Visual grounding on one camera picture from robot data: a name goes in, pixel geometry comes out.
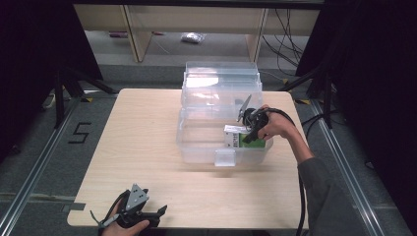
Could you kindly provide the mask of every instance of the plastic container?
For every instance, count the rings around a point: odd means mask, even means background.
[[[262,83],[254,63],[187,63],[176,137],[185,162],[235,166],[264,161],[272,140],[265,147],[227,147],[224,141],[225,125],[243,126],[236,119],[250,94],[248,108],[261,107]]]

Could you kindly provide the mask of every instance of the gray sleeve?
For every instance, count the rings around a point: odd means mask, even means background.
[[[310,235],[366,235],[352,204],[319,158],[302,162],[298,171],[306,189]]]

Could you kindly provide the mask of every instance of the table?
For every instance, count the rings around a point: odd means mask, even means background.
[[[263,95],[264,103],[286,111],[301,131],[289,93]],[[138,183],[149,189],[144,211],[168,205],[159,227],[296,228],[298,172],[287,140],[274,137],[259,165],[184,163],[175,143],[180,97],[180,89],[121,90],[75,199],[86,207],[71,210],[68,222],[96,226],[89,211],[102,219],[114,200]]]

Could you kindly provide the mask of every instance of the gray carpet floor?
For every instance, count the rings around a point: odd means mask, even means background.
[[[100,65],[104,83],[114,89],[180,89],[184,69],[184,66],[105,65],[105,63]],[[260,67],[260,72],[264,90],[277,90],[282,87],[282,79],[295,80],[276,69]],[[305,83],[293,89],[291,92],[293,98],[308,99],[305,93],[308,85],[309,83]],[[96,89],[85,83],[82,83],[82,87],[85,90]],[[96,235],[96,229],[93,227],[71,227],[67,223],[67,207],[73,202],[81,186],[90,159],[116,100],[115,96],[103,92],[95,93],[91,97],[91,102],[80,102],[77,105],[11,235]],[[45,101],[45,105],[49,102],[50,98]],[[301,121],[314,116],[311,105],[296,104],[296,109]],[[364,165],[366,155],[356,142],[342,114],[332,115],[332,120],[333,131],[338,142],[386,235],[411,235],[378,175]],[[27,134],[18,143],[21,152],[11,154],[0,165],[0,214],[5,212],[14,195],[24,184],[53,132],[54,122],[54,106],[39,111]],[[83,132],[89,135],[83,144],[69,144],[70,141],[80,139],[79,136],[73,135],[80,122],[90,123],[90,125],[83,126]],[[312,127],[308,141],[312,151],[325,161],[334,179],[346,195],[350,196],[319,124]],[[295,230],[271,230],[269,233],[270,235],[295,235]],[[365,225],[364,235],[369,235]]]

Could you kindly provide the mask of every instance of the wooden table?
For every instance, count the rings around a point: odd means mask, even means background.
[[[102,219],[138,183],[149,189],[144,211],[168,205],[159,227],[296,228],[298,172],[287,140],[274,137],[264,162],[255,166],[184,163],[175,143],[180,96],[179,89],[119,93],[75,200],[86,207],[71,210],[68,222],[96,225],[89,211]],[[265,91],[264,103],[287,112],[302,131],[289,93]]]

